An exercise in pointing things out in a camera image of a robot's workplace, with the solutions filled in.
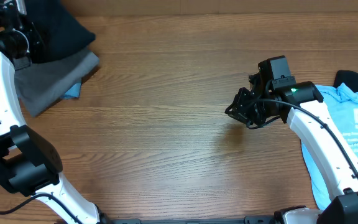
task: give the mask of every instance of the blue cloth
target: blue cloth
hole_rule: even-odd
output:
[[[338,130],[358,157],[358,93],[354,93],[344,83],[338,88],[317,85],[317,89],[323,95],[329,114]],[[311,177],[311,188],[316,204],[319,209],[325,210],[331,201],[323,176],[304,144],[302,144],[302,154]]]
[[[81,79],[79,79],[76,84],[74,84],[63,96],[61,96],[60,99],[69,100],[69,99],[79,98],[80,91],[81,91]]]

